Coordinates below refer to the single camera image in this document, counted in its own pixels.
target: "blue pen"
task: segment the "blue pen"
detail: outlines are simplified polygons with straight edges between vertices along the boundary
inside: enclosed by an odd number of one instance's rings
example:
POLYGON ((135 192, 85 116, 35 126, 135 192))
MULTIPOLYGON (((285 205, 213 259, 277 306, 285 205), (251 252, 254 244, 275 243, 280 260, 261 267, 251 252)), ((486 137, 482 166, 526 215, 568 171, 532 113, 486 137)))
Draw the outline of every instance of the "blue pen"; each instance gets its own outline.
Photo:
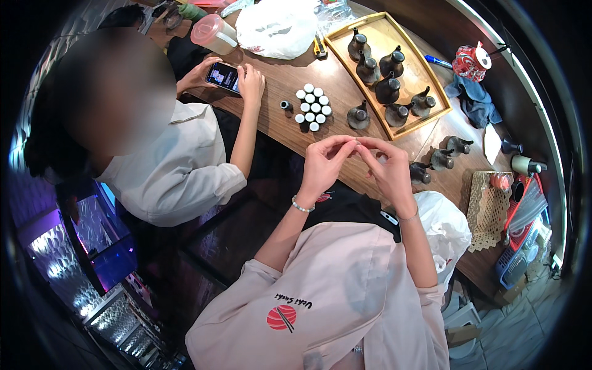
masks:
POLYGON ((433 57, 431 55, 426 55, 425 58, 430 63, 434 63, 434 64, 437 64, 437 65, 441 65, 443 67, 452 69, 452 64, 450 64, 448 62, 444 62, 443 60, 440 60, 440 59, 438 59, 436 57, 433 57))

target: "hand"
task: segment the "hand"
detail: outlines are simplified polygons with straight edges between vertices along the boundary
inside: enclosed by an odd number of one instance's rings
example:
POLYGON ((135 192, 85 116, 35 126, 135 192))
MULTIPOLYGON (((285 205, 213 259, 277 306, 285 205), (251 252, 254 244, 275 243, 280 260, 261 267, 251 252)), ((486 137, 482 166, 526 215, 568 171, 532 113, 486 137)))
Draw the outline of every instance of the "hand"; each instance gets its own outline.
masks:
POLYGON ((243 97, 245 107, 260 107, 263 90, 265 90, 265 76, 246 63, 247 74, 244 74, 244 68, 238 66, 239 70, 239 91, 243 97))
POLYGON ((345 159, 359 144, 353 136, 330 136, 306 148, 304 176, 296 196, 300 207, 311 208, 337 180, 345 159))
POLYGON ((179 91, 183 93, 188 89, 193 88, 216 88, 218 86, 213 83, 205 81, 205 74, 214 63, 222 62, 222 59, 217 56, 206 58, 200 64, 193 67, 179 82, 177 82, 177 94, 179 91))
POLYGON ((366 177, 374 176, 378 188, 391 201, 400 218, 413 217, 417 212, 417 203, 411 190, 407 152, 373 137, 358 137, 357 140, 361 145, 357 145, 355 150, 370 168, 366 177), (379 152, 374 156, 370 149, 378 149, 379 152), (386 156, 384 164, 378 161, 382 156, 386 156))

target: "white shirt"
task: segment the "white shirt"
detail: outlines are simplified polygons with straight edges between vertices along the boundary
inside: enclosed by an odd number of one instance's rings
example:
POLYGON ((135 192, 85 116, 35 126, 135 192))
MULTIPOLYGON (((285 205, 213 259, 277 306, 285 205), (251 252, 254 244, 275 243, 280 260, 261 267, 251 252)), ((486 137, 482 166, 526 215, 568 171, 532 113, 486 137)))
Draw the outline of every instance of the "white shirt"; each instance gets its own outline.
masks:
POLYGON ((165 227, 226 204, 247 185, 239 168, 226 163, 211 105, 179 101, 156 141, 139 152, 114 157, 96 180, 107 184, 134 216, 165 227))
POLYGON ((406 261, 374 224, 313 226, 282 272, 247 261, 197 318, 187 351, 199 370, 330 369, 341 359, 356 369, 346 356, 363 339, 366 370, 448 370, 444 286, 416 288, 406 261))

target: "phone screen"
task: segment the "phone screen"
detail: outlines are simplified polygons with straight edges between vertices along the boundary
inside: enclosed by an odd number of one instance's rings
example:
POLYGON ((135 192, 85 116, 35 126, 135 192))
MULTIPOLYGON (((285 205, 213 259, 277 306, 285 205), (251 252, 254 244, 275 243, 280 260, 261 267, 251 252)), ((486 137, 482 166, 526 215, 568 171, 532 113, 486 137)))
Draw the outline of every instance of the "phone screen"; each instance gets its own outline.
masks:
POLYGON ((228 90, 239 92, 239 71, 224 63, 214 63, 210 67, 206 80, 228 90))

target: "bracelet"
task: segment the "bracelet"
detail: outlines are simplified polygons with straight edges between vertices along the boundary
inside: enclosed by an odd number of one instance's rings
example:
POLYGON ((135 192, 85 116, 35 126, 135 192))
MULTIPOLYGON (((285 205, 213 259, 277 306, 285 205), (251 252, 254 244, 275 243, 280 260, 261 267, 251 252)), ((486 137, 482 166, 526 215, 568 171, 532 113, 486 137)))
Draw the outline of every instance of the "bracelet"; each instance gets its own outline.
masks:
POLYGON ((409 218, 399 218, 399 216, 397 216, 397 219, 399 220, 399 222, 409 222, 414 220, 417 216, 419 216, 419 207, 417 207, 417 211, 415 212, 415 215, 409 218))
POLYGON ((292 197, 292 205, 295 206, 299 211, 306 212, 306 213, 314 211, 314 207, 316 207, 314 204, 313 204, 313 207, 308 210, 306 208, 300 207, 298 204, 296 204, 296 195, 294 195, 292 197))

